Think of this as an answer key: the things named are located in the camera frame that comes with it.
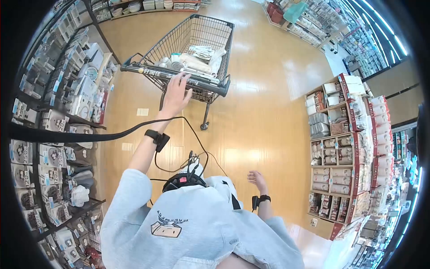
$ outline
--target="floor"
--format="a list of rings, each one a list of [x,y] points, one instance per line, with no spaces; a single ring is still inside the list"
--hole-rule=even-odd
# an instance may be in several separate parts
[[[270,25],[260,4],[250,0],[219,0],[199,14],[235,24],[228,73],[231,85],[225,98],[210,107],[209,128],[200,131],[205,103],[191,100],[182,114],[190,121],[205,149],[211,152],[236,186],[245,209],[258,191],[246,180],[249,170],[265,176],[276,215],[282,216],[300,246],[307,268],[323,268],[331,241],[301,228],[310,189],[309,126],[303,95],[333,77],[326,56],[308,43]],[[168,31],[188,17],[187,12],[156,12],[129,16],[100,24],[113,50],[125,61],[147,52]],[[120,72],[112,92],[106,123],[108,133],[129,129],[151,120],[158,112],[161,91],[144,76]],[[148,116],[136,116],[148,108]],[[106,142],[100,162],[104,167],[107,206],[121,174],[146,128],[116,141]],[[178,168],[190,150],[200,153],[196,138],[182,120],[165,131],[171,139],[158,155],[165,169]],[[173,173],[154,165],[148,175],[167,179]],[[205,177],[222,175],[214,158]],[[153,182],[152,200],[161,194],[162,182]]]

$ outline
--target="wall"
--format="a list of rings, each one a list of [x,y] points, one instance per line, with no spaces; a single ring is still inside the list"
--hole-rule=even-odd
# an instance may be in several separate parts
[[[413,62],[406,59],[393,68],[372,77],[366,83],[374,96],[389,96],[419,83]],[[391,125],[411,120],[418,116],[418,105],[423,101],[421,86],[406,91],[387,100]]]

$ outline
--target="black strap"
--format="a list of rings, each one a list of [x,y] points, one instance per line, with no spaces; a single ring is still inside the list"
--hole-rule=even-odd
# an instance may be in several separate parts
[[[231,203],[233,204],[233,209],[241,209],[239,202],[237,201],[236,197],[234,197],[233,193],[231,194]]]

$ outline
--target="wrist strap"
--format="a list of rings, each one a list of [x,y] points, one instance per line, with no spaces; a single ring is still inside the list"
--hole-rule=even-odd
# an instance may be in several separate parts
[[[159,132],[150,129],[146,130],[145,135],[154,139],[154,144],[157,145],[155,148],[157,152],[160,152],[170,139],[170,137],[165,133],[160,134]]]

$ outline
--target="fluorescent light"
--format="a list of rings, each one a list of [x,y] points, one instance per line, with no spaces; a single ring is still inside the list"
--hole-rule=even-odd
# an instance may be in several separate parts
[[[408,222],[410,222],[411,221],[411,219],[412,219],[412,215],[413,215],[413,213],[414,213],[414,210],[415,210],[415,206],[417,205],[417,199],[418,199],[418,193],[416,193],[415,194],[415,198],[414,198],[414,205],[412,206],[412,210],[411,210],[411,214],[409,215],[409,219],[408,219]]]
[[[372,25],[370,24],[369,20],[367,19],[367,16],[366,16],[366,15],[364,15],[364,13],[363,13],[363,17],[366,19],[367,23],[369,24],[370,28],[372,29],[372,32],[375,34],[376,40],[378,41],[378,44],[379,44],[379,47],[380,47],[380,48],[381,48],[381,50],[382,50],[382,55],[384,55],[385,62],[386,62],[386,64],[387,64],[387,65],[389,65],[389,64],[388,64],[387,56],[385,55],[385,51],[384,51],[384,49],[382,48],[382,44],[381,44],[381,42],[379,41],[378,35],[375,33],[375,30],[373,29]]]
[[[390,50],[390,51],[391,51],[391,58],[393,59],[393,64],[395,64],[396,63],[396,59],[394,58],[394,53],[393,53],[392,50]]]
[[[403,239],[403,235],[400,237],[399,242],[396,245],[396,248],[400,245],[400,242],[402,241],[402,239]]]
[[[402,49],[403,53],[405,55],[408,55],[408,52],[406,51],[405,47],[403,46],[402,42],[400,42],[400,39],[394,35],[394,38],[396,39],[397,43],[399,44],[400,48]]]
[[[419,172],[419,176],[418,176],[418,187],[417,187],[417,193],[420,191],[420,186],[421,186],[421,177],[423,176],[423,167],[420,167],[420,172]]]
[[[373,10],[375,12],[376,16],[379,17],[379,19],[385,24],[385,26],[390,30],[390,32],[392,34],[394,34],[393,30],[388,25],[388,23],[384,20],[384,18],[381,15],[379,15],[379,13],[366,0],[361,0],[361,1],[364,2],[371,10]]]
[[[406,224],[405,229],[403,230],[403,234],[405,234],[407,228],[408,228],[409,223]]]
[[[396,49],[394,48],[393,44],[392,44],[392,43],[391,43],[391,41],[389,41],[389,40],[388,40],[388,43],[390,43],[391,48],[394,50],[394,53],[397,55],[397,58],[398,58],[398,59],[399,59],[399,61],[400,61],[400,56],[399,56],[399,54],[397,53]]]
[[[382,34],[385,36],[385,39],[386,39],[386,40],[388,40],[388,36],[384,33],[384,31],[382,31],[382,29],[381,29],[381,27],[379,26],[379,24],[377,24],[376,22],[375,22],[375,24],[376,24],[376,27],[378,27],[379,31],[381,31],[381,32],[382,32]]]

